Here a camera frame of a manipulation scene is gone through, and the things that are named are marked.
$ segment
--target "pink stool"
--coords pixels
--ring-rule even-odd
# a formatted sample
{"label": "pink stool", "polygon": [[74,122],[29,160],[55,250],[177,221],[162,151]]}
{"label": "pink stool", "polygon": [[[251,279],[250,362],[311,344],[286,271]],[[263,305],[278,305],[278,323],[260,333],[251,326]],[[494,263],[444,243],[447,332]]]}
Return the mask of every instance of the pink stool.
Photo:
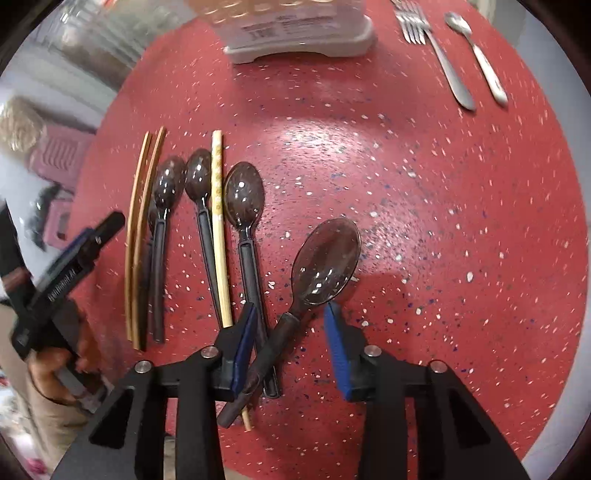
{"label": "pink stool", "polygon": [[46,245],[64,250],[68,246],[66,232],[68,231],[68,221],[70,220],[70,211],[72,210],[71,200],[54,200],[47,214],[45,230],[43,230],[43,241]]}
{"label": "pink stool", "polygon": [[64,190],[75,192],[86,150],[94,137],[74,128],[47,123],[31,153],[29,170],[59,183]]}

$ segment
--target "fork tines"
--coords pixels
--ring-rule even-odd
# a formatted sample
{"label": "fork tines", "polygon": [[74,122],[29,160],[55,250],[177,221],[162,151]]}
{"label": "fork tines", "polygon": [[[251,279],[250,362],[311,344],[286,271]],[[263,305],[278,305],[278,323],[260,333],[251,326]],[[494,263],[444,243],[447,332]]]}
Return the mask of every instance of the fork tines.
{"label": "fork tines", "polygon": [[394,4],[394,13],[400,23],[405,40],[408,43],[425,45],[423,21],[426,21],[426,18],[421,7],[413,1],[391,0],[391,2]]}

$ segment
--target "label on container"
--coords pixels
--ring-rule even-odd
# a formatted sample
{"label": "label on container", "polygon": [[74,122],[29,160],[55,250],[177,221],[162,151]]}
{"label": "label on container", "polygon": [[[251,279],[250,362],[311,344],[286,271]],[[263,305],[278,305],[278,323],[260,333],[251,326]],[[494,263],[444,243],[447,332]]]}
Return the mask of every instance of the label on container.
{"label": "label on container", "polygon": [[322,37],[339,28],[336,7],[306,5],[286,8],[280,12],[251,15],[251,23],[225,25],[220,36],[231,41],[231,46],[254,45],[269,41],[293,40],[296,38]]}

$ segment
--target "chopstick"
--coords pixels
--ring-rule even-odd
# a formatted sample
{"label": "chopstick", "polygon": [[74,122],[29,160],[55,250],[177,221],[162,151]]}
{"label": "chopstick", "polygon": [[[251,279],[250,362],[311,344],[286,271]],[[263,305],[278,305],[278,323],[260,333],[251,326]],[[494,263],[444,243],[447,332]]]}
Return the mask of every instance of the chopstick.
{"label": "chopstick", "polygon": [[137,225],[135,231],[135,243],[133,253],[133,265],[132,265],[132,284],[131,284],[131,341],[134,344],[136,350],[140,350],[140,338],[139,338],[139,282],[141,276],[140,262],[142,253],[142,242],[144,240],[146,223],[148,220],[148,206],[150,205],[150,197],[152,192],[152,183],[154,182],[154,176],[156,173],[156,167],[160,159],[160,152],[162,150],[162,143],[166,136],[166,128],[160,127],[158,135],[156,137],[156,143],[152,150],[152,156],[148,165],[147,174],[144,181],[144,188],[142,190],[141,204],[139,206]]}
{"label": "chopstick", "polygon": [[[220,312],[224,328],[231,327],[232,308],[230,306],[230,291],[228,287],[228,267],[226,265],[226,241],[223,230],[223,160],[222,160],[222,131],[214,130],[212,134],[212,226],[213,250],[216,258],[217,290],[220,299]],[[242,409],[244,429],[252,430],[248,408]]]}
{"label": "chopstick", "polygon": [[127,331],[127,339],[133,340],[132,331],[132,283],[133,283],[133,260],[135,251],[135,230],[137,225],[137,213],[138,213],[138,193],[139,184],[142,182],[144,177],[144,165],[148,158],[148,150],[150,149],[150,143],[152,141],[152,134],[146,132],[144,135],[144,143],[142,149],[139,152],[138,165],[135,169],[134,186],[131,190],[131,201],[129,203],[129,215],[127,217],[127,239],[125,248],[125,283],[124,283],[124,294],[125,294],[125,329]]}

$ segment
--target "red speckled countertop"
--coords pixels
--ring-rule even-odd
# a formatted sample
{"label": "red speckled countertop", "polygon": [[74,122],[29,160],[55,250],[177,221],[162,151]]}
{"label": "red speckled countertop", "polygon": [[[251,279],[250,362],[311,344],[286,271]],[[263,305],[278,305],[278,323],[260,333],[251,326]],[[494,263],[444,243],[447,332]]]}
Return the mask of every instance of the red speckled countertop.
{"label": "red speckled countertop", "polygon": [[[209,147],[220,128],[226,171],[247,160],[264,179],[255,235],[271,323],[290,304],[291,263],[311,228],[355,220],[363,250],[358,281],[341,297],[347,318],[398,358],[449,363],[523,456],[577,348],[587,291],[582,197],[556,117],[513,48],[463,0],[422,5],[476,115],[458,107],[431,46],[404,41],[387,0],[368,0],[378,42],[355,59],[289,54],[232,66],[194,22],[159,39],[111,105],[70,231],[111,209],[127,213],[146,130],[168,128],[163,160]],[[507,110],[468,43],[445,26],[451,9],[496,68]],[[239,307],[236,236],[227,229]],[[186,196],[168,242],[167,341],[145,355],[125,338],[124,241],[120,233],[76,292],[112,378],[140,358],[183,359],[212,343],[217,328]],[[221,431],[225,463],[254,478],[353,478],[364,406],[336,389],[321,318],[285,359],[284,396],[259,404],[256,429]]]}

